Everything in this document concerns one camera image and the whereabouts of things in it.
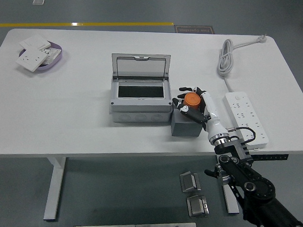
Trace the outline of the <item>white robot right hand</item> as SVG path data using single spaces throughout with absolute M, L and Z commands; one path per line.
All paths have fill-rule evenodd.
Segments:
M 174 107 L 182 115 L 203 126 L 203 129 L 208 133 L 208 140 L 211 145 L 218 146 L 229 142 L 230 135 L 225 126 L 221 124 L 211 95 L 199 87 L 180 87 L 179 90 L 183 93 L 172 99 Z M 186 104 L 189 93 L 195 93 L 200 98 L 200 104 L 196 109 Z

